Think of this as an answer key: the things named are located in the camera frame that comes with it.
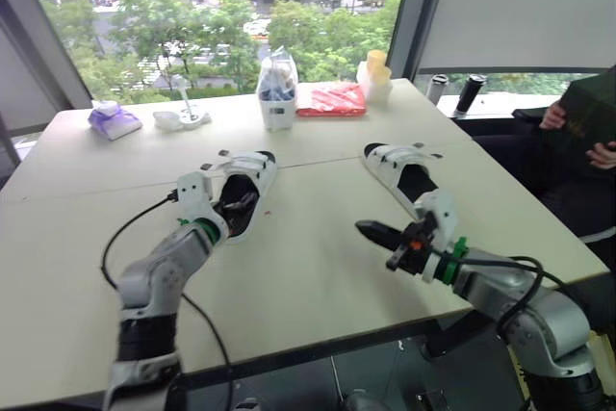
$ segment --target black cable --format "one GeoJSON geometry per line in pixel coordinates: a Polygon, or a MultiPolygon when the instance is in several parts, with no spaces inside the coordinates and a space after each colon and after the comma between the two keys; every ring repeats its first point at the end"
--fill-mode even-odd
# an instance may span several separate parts
{"type": "MultiPolygon", "coordinates": [[[[566,288],[566,286],[564,285],[564,283],[556,278],[555,276],[553,276],[552,274],[546,272],[543,270],[543,266],[541,265],[541,263],[536,260],[533,259],[531,257],[511,257],[512,260],[516,260],[516,261],[525,261],[525,262],[530,262],[534,265],[534,267],[530,267],[528,265],[523,265],[523,264],[519,264],[517,262],[505,262],[505,261],[498,261],[498,260],[480,260],[480,259],[466,259],[466,258],[462,258],[462,259],[455,259],[452,258],[450,255],[447,255],[445,253],[442,252],[435,252],[437,255],[439,255],[441,258],[445,259],[445,260],[449,260],[451,262],[455,262],[458,264],[466,264],[466,265],[476,265],[476,266],[483,266],[483,267],[501,267],[501,268],[510,268],[510,269],[517,269],[517,270],[527,270],[527,271],[531,271],[537,274],[537,276],[534,278],[530,288],[528,289],[528,291],[520,298],[520,300],[518,300],[516,302],[516,304],[511,307],[504,315],[502,315],[499,320],[497,321],[497,333],[499,334],[499,336],[502,339],[506,339],[504,336],[504,332],[503,332],[503,328],[504,325],[510,321],[518,312],[522,311],[528,304],[528,302],[537,294],[537,292],[539,291],[539,288],[541,287],[541,282],[543,280],[544,277],[547,277],[549,279],[551,279],[552,281],[554,281],[559,288],[563,291],[563,292],[568,292],[568,288],[566,288]]],[[[567,296],[569,296],[573,302],[579,304],[579,302],[576,302],[576,298],[572,297],[571,295],[567,294],[567,296]]]]}
{"type": "Polygon", "coordinates": [[[229,354],[227,353],[227,349],[224,346],[224,342],[222,341],[222,337],[218,333],[218,330],[214,326],[214,322],[208,316],[205,311],[199,307],[190,297],[186,294],[182,294],[182,298],[188,302],[189,305],[199,314],[201,317],[205,319],[205,321],[210,325],[210,329],[214,333],[214,337],[218,342],[218,347],[220,348],[220,353],[222,353],[222,358],[224,359],[224,366],[227,369],[227,400],[224,406],[226,411],[231,411],[231,406],[233,403],[233,368],[231,367],[231,360],[229,360],[229,354]]]}
{"type": "MultiPolygon", "coordinates": [[[[100,270],[103,273],[103,277],[105,278],[105,281],[107,281],[107,283],[109,283],[109,285],[112,288],[114,288],[114,290],[117,291],[117,284],[114,281],[114,279],[111,277],[111,275],[109,274],[109,271],[107,270],[107,258],[109,256],[109,250],[111,249],[112,245],[116,241],[117,237],[131,224],[133,224],[139,218],[152,212],[154,209],[162,206],[163,204],[169,201],[177,201],[177,191],[176,190],[171,192],[162,201],[159,201],[153,206],[148,207],[144,211],[139,212],[136,216],[132,217],[130,220],[128,220],[126,223],[120,226],[118,230],[114,233],[114,235],[107,242],[107,245],[105,246],[105,249],[103,250],[103,254],[101,257],[100,270]]],[[[212,321],[210,316],[205,312],[205,310],[199,307],[197,303],[194,300],[192,300],[190,297],[188,297],[186,294],[182,293],[182,298],[189,305],[191,305],[191,307],[208,323],[208,325],[210,326],[210,329],[212,330],[212,333],[214,334],[214,337],[216,338],[216,341],[218,343],[218,348],[220,349],[220,353],[222,354],[222,358],[224,360],[224,366],[227,369],[227,399],[226,399],[224,409],[225,411],[231,411],[231,407],[233,405],[233,369],[231,367],[231,360],[229,359],[227,348],[224,342],[222,341],[222,337],[220,336],[220,333],[218,332],[216,326],[214,325],[214,322],[212,321]]]]}
{"type": "Polygon", "coordinates": [[[143,217],[145,214],[148,214],[148,213],[152,212],[157,207],[161,207],[163,204],[165,204],[166,202],[168,202],[170,200],[171,200],[171,198],[169,196],[167,196],[162,201],[157,202],[156,204],[154,204],[153,206],[148,207],[147,209],[145,209],[142,212],[139,212],[133,218],[131,218],[126,223],[124,223],[122,226],[120,226],[119,229],[114,233],[112,238],[107,242],[107,245],[105,246],[105,250],[103,250],[103,255],[102,255],[101,259],[100,259],[100,270],[103,273],[103,277],[105,278],[105,281],[107,281],[109,283],[109,285],[112,288],[114,288],[115,290],[117,290],[117,284],[115,283],[115,281],[113,280],[113,278],[109,274],[109,271],[107,270],[107,257],[109,255],[109,249],[112,248],[112,245],[116,241],[117,237],[122,233],[122,231],[124,231],[126,228],[128,228],[130,225],[132,225],[138,219],[143,217]]]}
{"type": "Polygon", "coordinates": [[[535,279],[532,281],[532,284],[530,285],[530,288],[528,288],[528,291],[526,291],[526,294],[524,294],[520,298],[520,300],[518,300],[513,305],[513,307],[511,307],[509,310],[507,310],[504,313],[504,315],[502,315],[499,318],[499,320],[497,321],[497,326],[496,326],[497,334],[504,341],[506,341],[506,335],[505,335],[505,332],[504,332],[504,326],[509,321],[511,321],[511,319],[513,317],[515,317],[518,314],[518,312],[521,312],[522,310],[524,310],[526,308],[526,306],[532,300],[532,298],[536,296],[537,292],[539,291],[539,288],[541,288],[541,282],[543,281],[543,274],[540,271],[543,271],[543,267],[541,266],[541,264],[539,262],[537,262],[536,268],[539,271],[537,271],[537,275],[535,276],[535,279]]]}

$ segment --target white container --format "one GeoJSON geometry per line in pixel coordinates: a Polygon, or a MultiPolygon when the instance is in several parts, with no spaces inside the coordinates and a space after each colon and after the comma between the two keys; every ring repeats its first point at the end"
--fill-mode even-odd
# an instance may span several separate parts
{"type": "Polygon", "coordinates": [[[366,62],[357,66],[357,83],[364,94],[367,106],[385,106],[392,91],[392,81],[389,77],[374,79],[369,72],[366,62]]]}
{"type": "Polygon", "coordinates": [[[290,129],[293,127],[295,118],[295,103],[297,101],[297,90],[295,98],[288,101],[265,101],[259,100],[261,105],[261,116],[263,123],[268,130],[290,129]]]}

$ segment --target table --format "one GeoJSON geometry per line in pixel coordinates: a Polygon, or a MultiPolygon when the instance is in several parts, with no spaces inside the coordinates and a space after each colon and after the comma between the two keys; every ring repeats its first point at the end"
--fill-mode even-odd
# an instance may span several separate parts
{"type": "MultiPolygon", "coordinates": [[[[309,96],[310,87],[303,85],[299,95],[309,96]]],[[[177,110],[183,103],[138,105],[129,110],[143,127],[111,142],[90,129],[89,110],[58,113],[0,192],[0,202],[174,182],[212,163],[221,149],[270,150],[280,166],[288,167],[355,157],[372,141],[446,144],[470,139],[402,79],[394,82],[389,111],[372,109],[364,117],[328,120],[298,118],[293,131],[267,131],[255,95],[194,101],[207,106],[212,124],[165,134],[154,127],[152,113],[177,110]]]]}
{"type": "MultiPolygon", "coordinates": [[[[432,111],[435,119],[445,119],[434,107],[432,111]]],[[[331,122],[312,121],[315,126],[331,122]]],[[[294,133],[295,127],[289,142],[294,142],[294,133]]],[[[45,135],[33,154],[46,149],[50,139],[45,135]]],[[[379,138],[388,140],[386,133],[379,138]]],[[[434,139],[424,149],[443,156],[427,166],[436,183],[453,192],[460,217],[457,233],[468,236],[470,245],[536,257],[567,282],[606,272],[477,144],[460,136],[458,142],[434,139]]],[[[34,171],[36,163],[31,164],[34,171]]],[[[105,172],[100,167],[92,179],[95,173],[105,172]]],[[[215,186],[219,189],[219,178],[215,186]]],[[[0,207],[5,266],[0,312],[11,322],[3,325],[0,346],[0,407],[106,388],[119,304],[98,271],[100,252],[125,220],[173,187],[162,182],[66,192],[69,196],[5,198],[0,207]]],[[[274,361],[289,352],[468,310],[441,283],[428,286],[419,277],[386,270],[388,252],[354,229],[353,223],[363,218],[398,227],[409,221],[357,157],[283,165],[264,206],[251,235],[218,250],[187,288],[214,319],[234,363],[274,361]]],[[[131,226],[110,255],[112,274],[146,256],[177,226],[179,215],[177,205],[167,205],[131,226]]],[[[187,372],[203,375],[222,364],[207,325],[184,305],[177,345],[187,372]]]]}

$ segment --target white wall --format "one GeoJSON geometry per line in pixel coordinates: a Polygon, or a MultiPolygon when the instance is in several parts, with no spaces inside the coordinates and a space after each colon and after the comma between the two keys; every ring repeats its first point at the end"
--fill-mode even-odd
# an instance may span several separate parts
{"type": "Polygon", "coordinates": [[[440,0],[420,68],[615,63],[616,0],[440,0]]]}
{"type": "Polygon", "coordinates": [[[47,123],[56,113],[2,30],[0,113],[9,130],[47,123]]]}

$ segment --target silver thermos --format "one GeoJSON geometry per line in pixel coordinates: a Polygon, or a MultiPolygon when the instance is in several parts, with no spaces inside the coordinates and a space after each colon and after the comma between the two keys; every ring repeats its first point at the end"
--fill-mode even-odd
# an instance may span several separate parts
{"type": "Polygon", "coordinates": [[[449,82],[448,77],[445,74],[435,74],[430,79],[430,85],[427,88],[425,96],[435,105],[438,105],[441,95],[445,91],[445,87],[449,82]]]}

